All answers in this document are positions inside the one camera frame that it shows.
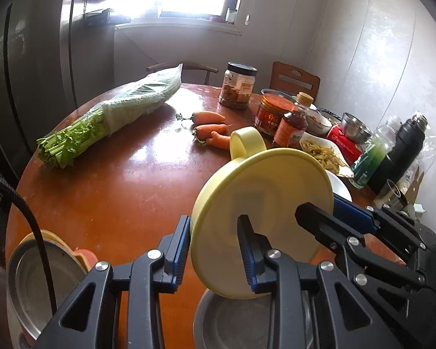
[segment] tabletop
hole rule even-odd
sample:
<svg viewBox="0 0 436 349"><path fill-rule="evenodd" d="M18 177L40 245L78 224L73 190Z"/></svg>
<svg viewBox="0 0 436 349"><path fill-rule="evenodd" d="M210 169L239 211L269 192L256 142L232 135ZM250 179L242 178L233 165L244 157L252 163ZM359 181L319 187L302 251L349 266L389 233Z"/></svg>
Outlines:
<svg viewBox="0 0 436 349"><path fill-rule="evenodd" d="M130 84L115 88L75 110L57 129L86 113L96 103L110 99ZM251 126L261 101L252 94L249 109L236 111L218 103L221 88L182 84L166 104L108 138L92 145L75 159L74 166L50 168L36 154L27 165L17 191L26 200L41 229L54 232L71 248L86 248L100 260L119 265L155 248L174 228L182 214L190 214L208 178L230 160L229 152L194 142L190 121L178 121L194 111L211 110L226 117L230 131ZM360 206L374 198L347 183ZM12 207L6 234L9 259L30 232L21 213ZM391 252L374 238L367 239L386 257ZM326 249L316 262L332 259ZM184 280L174 295L160 296L165 346L194 348L192 322L205 287L188 260ZM126 347L127 295L124 293L119 322L119 347Z"/></svg>

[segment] bunch of celery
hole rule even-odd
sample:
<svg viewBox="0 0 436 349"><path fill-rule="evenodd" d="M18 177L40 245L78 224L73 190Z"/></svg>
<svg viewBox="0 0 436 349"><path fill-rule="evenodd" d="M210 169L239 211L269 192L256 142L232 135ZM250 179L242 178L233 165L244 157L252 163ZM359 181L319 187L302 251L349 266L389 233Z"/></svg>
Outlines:
<svg viewBox="0 0 436 349"><path fill-rule="evenodd" d="M162 106L181 86L182 64L147 75L129 90L91 108L73 124L37 140L38 157L53 166L73 164L92 144L150 114Z"/></svg>
<svg viewBox="0 0 436 349"><path fill-rule="evenodd" d="M37 155L48 164L64 168L73 164L92 144L110 134L103 108L83 115L61 131L37 140Z"/></svg>

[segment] wooden chair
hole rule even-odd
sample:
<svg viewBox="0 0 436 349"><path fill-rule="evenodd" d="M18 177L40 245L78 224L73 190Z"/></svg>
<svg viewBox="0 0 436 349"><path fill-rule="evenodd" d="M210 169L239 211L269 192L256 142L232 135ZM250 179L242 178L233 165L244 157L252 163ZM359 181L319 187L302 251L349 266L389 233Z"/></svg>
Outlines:
<svg viewBox="0 0 436 349"><path fill-rule="evenodd" d="M290 64L273 63L270 81L271 89L289 92L292 95L305 92L315 100L319 87L320 78L318 76Z"/></svg>
<svg viewBox="0 0 436 349"><path fill-rule="evenodd" d="M201 65L199 63L193 62L191 60L180 60L180 61L168 61L168 62L164 62L164 63L160 63L160 64L156 64L156 65L151 65L150 67L147 67L145 70L147 71L147 73L153 73L153 72L157 72L157 71L161 71L163 69L167 69L167 68L174 68L177 67L180 64L183 64L183 70L198 70L198 71L206 71L207 74L205 76L205 83L204 85L210 85L210 72L213 73L218 73L219 70L212 68L212 67L208 67L206 65Z"/></svg>

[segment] yellow rim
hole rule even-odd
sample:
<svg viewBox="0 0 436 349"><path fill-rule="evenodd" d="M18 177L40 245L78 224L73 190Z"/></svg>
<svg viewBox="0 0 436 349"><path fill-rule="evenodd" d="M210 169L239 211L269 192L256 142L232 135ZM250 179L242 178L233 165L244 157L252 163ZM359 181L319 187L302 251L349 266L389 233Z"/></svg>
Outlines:
<svg viewBox="0 0 436 349"><path fill-rule="evenodd" d="M208 196L206 201L203 203L202 209L200 210L200 213L197 216L196 221L194 222L194 226L193 226L192 232L191 232L192 235L191 235L191 244L190 244L191 260L192 260L192 266L194 267L194 271L196 272L197 276L200 279L207 279L207 277L203 276L203 273L201 271L198 271L197 267L194 264L194 258L196 257L196 250L195 250L195 248L196 248L196 245L195 245L196 235L194 235L194 232L196 230L200 230L200 228L202 227L203 221L205 220L204 218L210 209L210 205L211 205L212 201L214 200L215 195L220 193L231 182L231 180L237 176L238 173L241 173L249 166L251 166L251 165L255 164L256 162L259 162L263 159L271 157L271 156L284 156L284 155L296 156L296 157L299 157L301 159L305 159L308 162L311 162L315 166L315 168L317 168L318 171L320 173L322 173L323 178L324 178L326 184L328 185L329 190L331 191L331 195L333 194L333 187L331 186L331 181L330 181L328 175L326 174L326 171L324 170L324 168L312 156L310 156L309 154L307 154L303 151L300 151L297 149L292 149L292 148L274 148L274 149L269 149L266 151L259 152L258 154L252 155L251 157L245 159L235 169L233 169L212 190L212 192L210 193L210 195ZM334 197L330 199L330 211L329 211L330 213L333 213L333 208L334 208ZM236 298L235 295L230 295L230 294L224 293L224 292L217 290L215 288L211 288L208 285L206 285L206 286L208 287L208 289L212 290L214 293L217 293L219 295L222 295L222 296L225 296L228 298Z"/></svg>

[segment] orange carrot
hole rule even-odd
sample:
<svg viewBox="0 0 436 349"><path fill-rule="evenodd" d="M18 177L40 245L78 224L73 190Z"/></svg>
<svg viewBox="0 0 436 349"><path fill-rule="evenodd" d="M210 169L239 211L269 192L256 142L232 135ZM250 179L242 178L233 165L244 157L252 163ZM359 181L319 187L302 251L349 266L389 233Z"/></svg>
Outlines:
<svg viewBox="0 0 436 349"><path fill-rule="evenodd" d="M220 135L216 131L212 131L212 137L207 139L206 142L208 145L212 145L213 147L229 150L230 139L229 136Z"/></svg>
<svg viewBox="0 0 436 349"><path fill-rule="evenodd" d="M181 114L176 114L178 120L191 120L196 126L202 124L219 124L223 123L226 118L214 111L196 111L190 118L183 118Z"/></svg>
<svg viewBox="0 0 436 349"><path fill-rule="evenodd" d="M228 126L225 124L202 124L192 130L192 135L198 140L204 140L212 137L212 131L216 131L219 134L226 134L227 128Z"/></svg>

